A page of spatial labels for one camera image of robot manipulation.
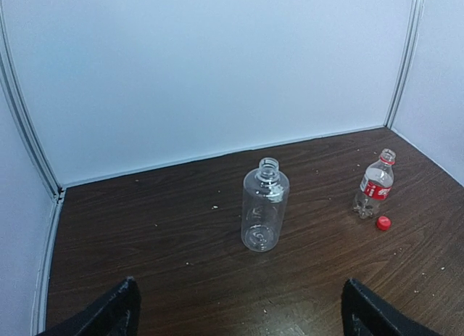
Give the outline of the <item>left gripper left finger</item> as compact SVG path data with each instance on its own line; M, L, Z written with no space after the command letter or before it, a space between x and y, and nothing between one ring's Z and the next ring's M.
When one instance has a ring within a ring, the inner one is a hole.
M141 294L128 276L81 312L43 331L42 335L137 335Z

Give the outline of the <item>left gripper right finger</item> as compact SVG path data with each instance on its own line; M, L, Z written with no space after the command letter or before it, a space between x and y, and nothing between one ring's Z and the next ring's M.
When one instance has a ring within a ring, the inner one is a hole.
M341 294L345 335L436 335L409 319L356 279L348 279Z

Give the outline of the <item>red cola bottle cap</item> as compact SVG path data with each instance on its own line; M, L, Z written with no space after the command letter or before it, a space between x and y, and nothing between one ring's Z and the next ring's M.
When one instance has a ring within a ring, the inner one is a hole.
M392 221L387 216L379 216L376 221L376 227L381 231L386 231L392 226Z

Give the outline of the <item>small cola bottle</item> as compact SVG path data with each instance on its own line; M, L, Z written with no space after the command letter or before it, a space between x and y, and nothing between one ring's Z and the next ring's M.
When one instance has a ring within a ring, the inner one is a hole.
M372 218L389 196L394 183L393 165L396 153L383 149L378 160L370 164L364 173L353 200L352 209L361 219Z

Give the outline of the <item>large clear plastic bottle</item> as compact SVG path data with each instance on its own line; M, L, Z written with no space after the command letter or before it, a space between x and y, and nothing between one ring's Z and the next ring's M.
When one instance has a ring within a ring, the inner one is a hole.
M264 157L243 181L241 240L248 249L263 253L278 243L290 183L279 162Z

